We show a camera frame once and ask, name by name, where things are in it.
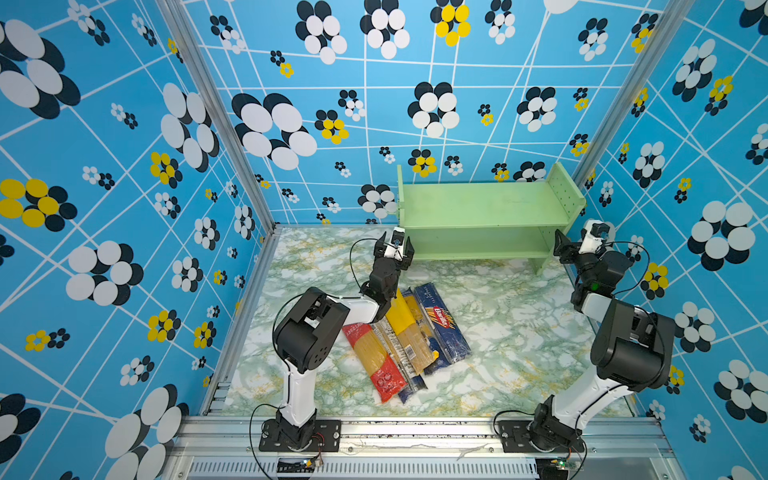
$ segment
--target vent grille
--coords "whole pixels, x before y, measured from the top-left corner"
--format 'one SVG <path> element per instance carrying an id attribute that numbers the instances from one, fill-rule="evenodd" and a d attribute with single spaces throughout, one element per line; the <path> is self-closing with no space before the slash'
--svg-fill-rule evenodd
<path id="1" fill-rule="evenodd" d="M 538 478 L 536 463 L 528 458 L 324 458 L 313 478 Z M 262 461 L 267 473 L 276 476 L 276 462 Z M 264 478 L 254 460 L 198 457 L 189 478 Z M 306 474 L 280 474 L 281 478 Z"/>

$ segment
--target barilla logo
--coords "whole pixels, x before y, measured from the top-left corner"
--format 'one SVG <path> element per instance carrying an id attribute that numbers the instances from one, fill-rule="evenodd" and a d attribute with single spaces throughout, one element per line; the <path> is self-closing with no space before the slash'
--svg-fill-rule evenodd
<path id="1" fill-rule="evenodd" d="M 445 329 L 452 329 L 454 328 L 451 323 L 450 315 L 440 308 L 439 306 L 435 306 L 432 308 L 432 311 L 434 312 L 434 315 L 430 315 L 432 317 L 432 321 L 435 323 L 438 323 L 442 328 Z"/>

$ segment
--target black mounting plate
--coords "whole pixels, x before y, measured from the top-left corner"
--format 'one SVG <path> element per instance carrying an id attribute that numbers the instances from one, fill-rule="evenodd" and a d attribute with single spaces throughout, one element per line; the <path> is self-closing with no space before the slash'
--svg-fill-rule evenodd
<path id="1" fill-rule="evenodd" d="M 528 425 L 530 423 L 530 420 L 499 420 L 496 422 L 502 436 L 504 453 L 541 453 L 531 445 L 531 436 L 528 433 Z M 576 447 L 572 447 L 571 450 L 575 452 Z M 568 449 L 558 446 L 548 453 L 567 455 Z"/>
<path id="2" fill-rule="evenodd" d="M 321 445 L 318 445 L 319 440 L 314 436 L 316 433 L 319 433 L 321 438 L 326 440 L 324 444 L 321 443 Z M 339 438 L 341 436 L 341 420 L 316 420 L 315 430 L 312 434 L 313 436 L 310 439 L 310 445 L 302 450 L 302 452 L 317 452 L 318 446 L 322 449 L 323 453 L 338 452 Z M 259 451 L 296 452 L 295 449 L 288 446 L 285 437 L 280 438 L 280 425 L 275 419 L 269 419 L 264 422 L 261 440 L 259 441 Z"/>

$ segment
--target spaghetti package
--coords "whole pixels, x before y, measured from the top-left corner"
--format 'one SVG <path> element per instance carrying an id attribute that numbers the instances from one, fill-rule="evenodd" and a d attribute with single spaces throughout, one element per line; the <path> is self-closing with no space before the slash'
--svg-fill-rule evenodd
<path id="1" fill-rule="evenodd" d="M 435 359 L 434 362 L 424 368 L 424 374 L 431 375 L 436 370 L 451 365 L 446 359 L 445 354 L 442 352 L 442 348 L 440 348 L 440 344 L 435 338 L 435 334 L 432 332 L 429 322 L 424 319 L 424 315 L 422 315 L 422 307 L 419 305 L 419 301 L 413 295 L 411 289 L 402 292 L 402 298 L 405 299 L 408 309 L 411 310 L 411 315 L 413 315 L 416 325 L 419 327 L 419 330 L 421 330 L 424 341 L 432 351 L 432 358 Z"/>
<path id="2" fill-rule="evenodd" d="M 387 353 L 395 360 L 400 373 L 403 378 L 406 379 L 406 382 L 408 382 L 408 386 L 400 390 L 397 394 L 400 397 L 400 400 L 405 403 L 411 395 L 421 389 L 427 388 L 427 385 L 424 383 L 424 379 L 413 369 L 413 365 L 410 360 L 408 360 L 405 349 L 402 348 L 400 341 L 397 339 L 397 335 L 395 335 L 395 331 L 392 329 L 392 326 L 389 325 L 389 321 L 387 321 L 386 318 L 373 324 L 373 332 L 379 338 L 381 344 L 384 345 Z"/>
<path id="3" fill-rule="evenodd" d="M 386 318 L 389 325 L 392 326 L 397 340 L 400 341 L 403 350 L 405 350 L 408 361 L 413 365 L 416 373 L 421 375 L 424 368 L 435 361 L 435 357 L 424 340 L 422 331 L 416 325 L 411 310 L 400 290 L 397 290 L 397 295 L 392 299 Z"/>
<path id="4" fill-rule="evenodd" d="M 368 323 L 353 323 L 342 327 L 342 331 L 379 391 L 382 403 L 408 385 Z"/>
<path id="5" fill-rule="evenodd" d="M 467 358 L 472 351 L 469 349 L 467 340 L 458 329 L 456 321 L 445 306 L 445 302 L 437 293 L 434 283 L 417 286 L 413 289 L 416 299 L 421 303 L 422 308 L 429 318 L 432 330 L 435 332 L 435 338 L 440 343 L 442 351 L 451 363 Z"/>

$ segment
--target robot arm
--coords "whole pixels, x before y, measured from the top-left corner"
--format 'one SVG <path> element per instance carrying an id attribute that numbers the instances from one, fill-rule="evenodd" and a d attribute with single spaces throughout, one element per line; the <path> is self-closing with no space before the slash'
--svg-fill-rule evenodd
<path id="1" fill-rule="evenodd" d="M 273 332 L 277 355 L 288 365 L 283 408 L 276 420 L 286 443 L 305 447 L 314 431 L 315 369 L 327 358 L 342 326 L 374 323 L 389 310 L 397 294 L 401 270 L 407 270 L 414 250 L 402 228 L 395 228 L 392 241 L 386 233 L 376 241 L 369 279 L 354 297 L 329 295 L 310 287 Z"/>
<path id="2" fill-rule="evenodd" d="M 609 403 L 656 389 L 669 375 L 674 322 L 613 297 L 630 262 L 619 252 L 604 250 L 603 233 L 607 225 L 596 220 L 587 222 L 581 243 L 555 232 L 555 256 L 561 263 L 573 263 L 578 272 L 571 303 L 601 325 L 592 343 L 590 368 L 536 408 L 528 430 L 533 446 L 545 452 L 558 445 L 574 446 L 587 423 Z"/>

